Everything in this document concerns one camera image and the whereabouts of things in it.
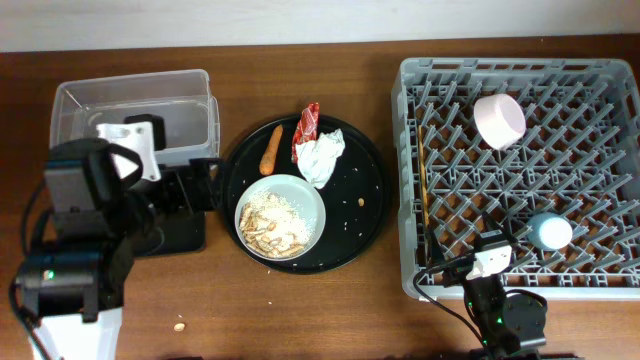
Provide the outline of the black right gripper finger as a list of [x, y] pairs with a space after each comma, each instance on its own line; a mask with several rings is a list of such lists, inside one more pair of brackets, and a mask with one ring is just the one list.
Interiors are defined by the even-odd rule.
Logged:
[[431, 226], [427, 226], [426, 240], [428, 245], [428, 267], [433, 268], [445, 261], [444, 254], [440, 248], [438, 238]]
[[484, 240], [504, 240], [506, 238], [503, 227], [487, 212], [482, 213], [485, 231], [480, 234]]

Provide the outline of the blue plastic cup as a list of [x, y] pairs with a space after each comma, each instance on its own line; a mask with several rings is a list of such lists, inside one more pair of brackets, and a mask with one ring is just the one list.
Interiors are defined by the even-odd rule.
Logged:
[[531, 232], [528, 241], [544, 251], [559, 250], [567, 246], [573, 238], [573, 228], [569, 221], [558, 214], [545, 212], [531, 217], [527, 225]]

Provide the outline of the orange carrot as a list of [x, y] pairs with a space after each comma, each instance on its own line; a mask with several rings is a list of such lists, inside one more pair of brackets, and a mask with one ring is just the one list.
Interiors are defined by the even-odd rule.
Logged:
[[279, 143], [280, 143], [282, 134], [283, 134], [282, 125], [276, 126], [271, 134], [268, 145], [266, 147], [266, 150], [259, 164], [259, 172], [263, 176], [269, 176], [274, 171]]

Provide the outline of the white plate with food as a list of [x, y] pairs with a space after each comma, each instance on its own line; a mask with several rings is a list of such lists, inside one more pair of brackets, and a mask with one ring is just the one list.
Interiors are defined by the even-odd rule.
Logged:
[[271, 175], [242, 192], [232, 225], [241, 246], [260, 260], [285, 262], [309, 252], [326, 225], [319, 192], [293, 175]]

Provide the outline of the pink bowl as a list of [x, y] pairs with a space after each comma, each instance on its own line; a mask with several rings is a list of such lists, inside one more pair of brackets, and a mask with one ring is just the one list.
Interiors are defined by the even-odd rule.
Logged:
[[474, 104], [473, 116], [482, 139], [496, 150], [515, 144], [526, 132], [523, 110], [507, 94], [480, 98]]

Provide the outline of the red snack wrapper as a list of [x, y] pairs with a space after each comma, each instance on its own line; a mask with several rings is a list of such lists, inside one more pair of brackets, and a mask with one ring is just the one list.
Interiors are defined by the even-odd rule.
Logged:
[[301, 117], [292, 139], [291, 160], [294, 164], [298, 162], [296, 147], [311, 140], [315, 141], [318, 137], [319, 110], [320, 105], [318, 103], [310, 103], [301, 112]]

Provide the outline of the white napkin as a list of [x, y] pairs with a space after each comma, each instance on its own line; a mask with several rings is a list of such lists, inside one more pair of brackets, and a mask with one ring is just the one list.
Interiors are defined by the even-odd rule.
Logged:
[[341, 129], [322, 133], [317, 140], [295, 146], [298, 170], [308, 183], [316, 189], [322, 189], [329, 182], [344, 149]]

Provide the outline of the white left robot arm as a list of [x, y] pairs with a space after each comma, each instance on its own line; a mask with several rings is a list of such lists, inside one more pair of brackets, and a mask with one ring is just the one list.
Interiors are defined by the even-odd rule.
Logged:
[[21, 234], [25, 259], [9, 287], [37, 359], [114, 358], [135, 258], [201, 249], [204, 214], [221, 203], [221, 158], [164, 168], [152, 182], [141, 168], [119, 177], [117, 156], [142, 163], [97, 138], [49, 152], [39, 187], [52, 205]]

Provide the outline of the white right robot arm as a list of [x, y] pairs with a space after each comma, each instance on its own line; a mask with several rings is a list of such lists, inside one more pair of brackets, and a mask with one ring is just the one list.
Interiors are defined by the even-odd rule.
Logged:
[[431, 255], [423, 274], [440, 273], [446, 287], [463, 288], [467, 317], [463, 323], [481, 347], [470, 352], [473, 359], [538, 359], [546, 344], [544, 327], [547, 300], [530, 291], [506, 290], [502, 272], [511, 267], [516, 238], [488, 213], [482, 214], [484, 231], [473, 248], [446, 259], [432, 229], [426, 237]]

